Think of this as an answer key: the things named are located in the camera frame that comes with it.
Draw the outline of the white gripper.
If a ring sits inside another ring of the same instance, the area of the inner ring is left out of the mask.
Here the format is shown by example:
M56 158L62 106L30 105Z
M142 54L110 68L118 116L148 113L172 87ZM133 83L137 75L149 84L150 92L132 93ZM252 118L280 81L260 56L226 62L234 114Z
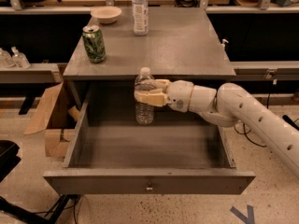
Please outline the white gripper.
M147 79L142 84L160 92L135 91L135 99L146 105L168 105L175 111L203 113L213 108L217 91L212 88L194 85L190 81L168 79Z

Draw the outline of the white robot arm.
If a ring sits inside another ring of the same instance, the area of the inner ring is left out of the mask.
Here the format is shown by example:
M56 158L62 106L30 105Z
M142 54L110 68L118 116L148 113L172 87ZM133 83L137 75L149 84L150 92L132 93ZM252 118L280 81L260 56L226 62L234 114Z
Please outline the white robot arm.
M185 80L148 79L135 85L135 99L183 113L190 111L221 127L242 121L299 176L299 131L234 83L215 90Z

